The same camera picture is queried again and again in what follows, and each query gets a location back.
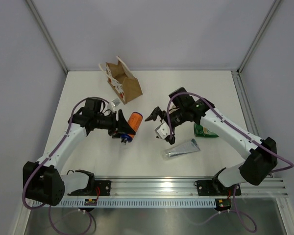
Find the orange blue pump bottle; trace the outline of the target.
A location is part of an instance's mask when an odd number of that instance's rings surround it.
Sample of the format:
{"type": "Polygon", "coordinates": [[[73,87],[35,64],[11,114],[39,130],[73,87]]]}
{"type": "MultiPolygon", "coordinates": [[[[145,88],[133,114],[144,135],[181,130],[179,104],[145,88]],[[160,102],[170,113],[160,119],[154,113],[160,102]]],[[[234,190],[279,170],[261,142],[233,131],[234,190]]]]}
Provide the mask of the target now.
{"type": "Polygon", "coordinates": [[[123,134],[121,135],[121,143],[127,144],[131,143],[136,135],[136,132],[138,131],[141,123],[143,120],[142,114],[138,112],[133,112],[128,120],[128,124],[130,127],[135,131],[135,134],[123,134]]]}

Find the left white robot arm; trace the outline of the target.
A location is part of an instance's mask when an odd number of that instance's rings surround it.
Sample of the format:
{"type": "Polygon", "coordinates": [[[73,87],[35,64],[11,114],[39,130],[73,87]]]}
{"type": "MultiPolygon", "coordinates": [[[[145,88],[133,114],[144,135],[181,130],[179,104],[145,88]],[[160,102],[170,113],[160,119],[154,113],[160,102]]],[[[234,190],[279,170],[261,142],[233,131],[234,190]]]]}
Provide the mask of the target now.
{"type": "Polygon", "coordinates": [[[109,110],[105,115],[108,101],[100,97],[87,97],[83,107],[76,104],[68,120],[67,130],[43,156],[23,166],[23,205],[34,209],[26,201],[31,199],[50,206],[56,206],[65,195],[91,195],[100,191],[93,173],[76,170],[62,176],[60,173],[75,148],[95,129],[107,130],[113,139],[125,134],[135,135],[134,130],[123,116],[122,110],[109,110]]]}

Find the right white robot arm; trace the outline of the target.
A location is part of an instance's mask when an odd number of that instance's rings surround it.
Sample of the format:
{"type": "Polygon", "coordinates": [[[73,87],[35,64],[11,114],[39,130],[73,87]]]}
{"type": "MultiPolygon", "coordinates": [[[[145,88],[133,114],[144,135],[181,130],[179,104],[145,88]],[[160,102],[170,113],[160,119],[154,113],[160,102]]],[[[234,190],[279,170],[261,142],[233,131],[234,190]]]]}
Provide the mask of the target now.
{"type": "Polygon", "coordinates": [[[160,118],[161,124],[155,129],[157,138],[174,144],[176,127],[188,121],[201,125],[226,141],[244,160],[218,171],[208,181],[207,188],[217,195],[226,195],[236,184],[260,185],[277,166],[276,142],[270,137],[263,139],[247,132],[221,114],[213,103],[202,97],[195,100],[195,96],[181,87],[169,95],[169,104],[175,106],[173,111],[154,108],[146,121],[160,118]]]}

